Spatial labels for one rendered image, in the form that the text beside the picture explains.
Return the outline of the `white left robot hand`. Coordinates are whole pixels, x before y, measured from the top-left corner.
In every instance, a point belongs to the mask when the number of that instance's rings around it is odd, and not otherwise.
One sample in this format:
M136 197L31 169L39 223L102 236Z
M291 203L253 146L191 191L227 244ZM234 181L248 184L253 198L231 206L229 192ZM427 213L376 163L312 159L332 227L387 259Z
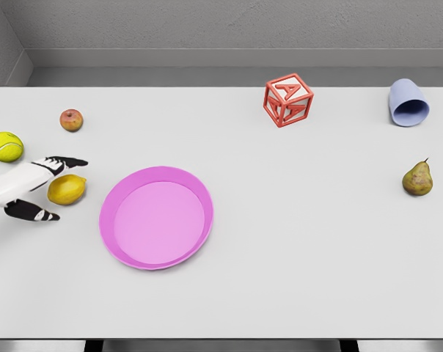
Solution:
M58 221L60 216L22 200L21 197L44 186L49 180L87 161L64 156L48 156L36 161L22 162L0 175L0 208L13 218L25 221Z

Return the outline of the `yellow lemon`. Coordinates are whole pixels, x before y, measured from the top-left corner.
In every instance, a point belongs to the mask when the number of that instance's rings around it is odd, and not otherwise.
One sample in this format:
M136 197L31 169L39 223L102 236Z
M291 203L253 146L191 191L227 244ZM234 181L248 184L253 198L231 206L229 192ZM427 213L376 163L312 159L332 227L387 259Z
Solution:
M71 205L84 194L86 181L78 175L58 177L48 187L48 200L58 205Z

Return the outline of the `pink round plate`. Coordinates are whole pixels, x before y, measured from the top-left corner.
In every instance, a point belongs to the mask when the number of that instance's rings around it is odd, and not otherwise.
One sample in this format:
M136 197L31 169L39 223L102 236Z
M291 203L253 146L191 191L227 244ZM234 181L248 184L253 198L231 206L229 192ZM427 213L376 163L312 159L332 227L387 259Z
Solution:
M175 167L141 169L107 194L99 215L105 247L143 270L177 265L195 254L213 224L211 195L193 174Z

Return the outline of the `yellow-green tennis ball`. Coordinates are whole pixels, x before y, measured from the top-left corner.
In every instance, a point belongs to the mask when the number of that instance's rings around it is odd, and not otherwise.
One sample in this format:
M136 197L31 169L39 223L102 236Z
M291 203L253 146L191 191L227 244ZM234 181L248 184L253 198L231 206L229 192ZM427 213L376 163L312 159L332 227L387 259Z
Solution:
M23 142L11 132L0 132L0 161L13 162L23 155Z

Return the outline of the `red-green apple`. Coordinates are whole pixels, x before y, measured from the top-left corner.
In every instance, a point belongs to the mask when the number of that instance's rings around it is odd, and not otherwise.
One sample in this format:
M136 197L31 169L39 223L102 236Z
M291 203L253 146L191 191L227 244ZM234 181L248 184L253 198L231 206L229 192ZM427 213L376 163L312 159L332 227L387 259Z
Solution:
M76 109L64 110L59 117L60 125L69 132L78 131L84 122L83 115Z

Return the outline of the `red letter block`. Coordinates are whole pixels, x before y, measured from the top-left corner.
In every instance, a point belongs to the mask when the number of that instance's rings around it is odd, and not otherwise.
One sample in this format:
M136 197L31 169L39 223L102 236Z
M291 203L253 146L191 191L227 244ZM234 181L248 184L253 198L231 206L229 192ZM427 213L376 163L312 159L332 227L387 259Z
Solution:
M308 117L313 91L297 73L275 78L266 83L263 108L278 128Z

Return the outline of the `pale blue cup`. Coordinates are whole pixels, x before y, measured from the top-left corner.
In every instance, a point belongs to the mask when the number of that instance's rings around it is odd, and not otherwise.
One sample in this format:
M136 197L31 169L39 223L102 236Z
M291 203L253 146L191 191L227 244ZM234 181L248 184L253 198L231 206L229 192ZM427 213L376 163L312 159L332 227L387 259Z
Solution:
M412 127L427 118L430 106L421 89L412 80L401 78L390 87L389 111L396 125Z

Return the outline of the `green-brown pear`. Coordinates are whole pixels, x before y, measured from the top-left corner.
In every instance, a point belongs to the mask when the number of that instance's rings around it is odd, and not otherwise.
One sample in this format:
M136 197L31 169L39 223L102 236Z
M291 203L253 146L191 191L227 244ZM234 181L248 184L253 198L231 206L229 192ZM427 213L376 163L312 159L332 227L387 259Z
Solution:
M402 186L408 194L413 196L424 196L431 191L433 178L427 158L417 163L403 176Z

